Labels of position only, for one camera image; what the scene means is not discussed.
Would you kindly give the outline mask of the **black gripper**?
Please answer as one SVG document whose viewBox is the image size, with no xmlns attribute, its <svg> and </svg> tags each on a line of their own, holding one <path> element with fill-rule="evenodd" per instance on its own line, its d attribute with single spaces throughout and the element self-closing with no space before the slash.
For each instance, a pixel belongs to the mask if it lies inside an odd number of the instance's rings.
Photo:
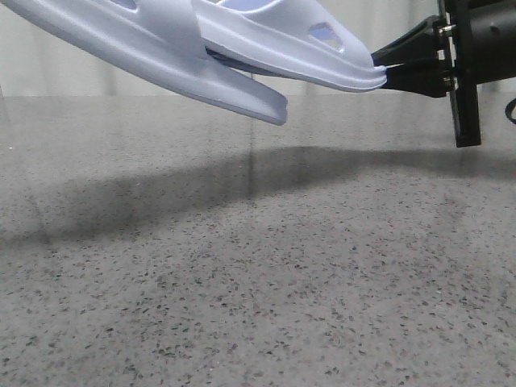
<svg viewBox="0 0 516 387">
<path fill-rule="evenodd" d="M 442 27 L 440 16 L 427 17 L 374 52 L 372 59 L 375 66 L 391 66 L 386 89 L 432 98 L 450 92 L 456 146 L 477 146 L 481 144 L 477 86 L 515 77 L 515 2 L 438 4 Z M 437 27 L 445 61 L 432 60 L 438 57 Z"/>
</svg>

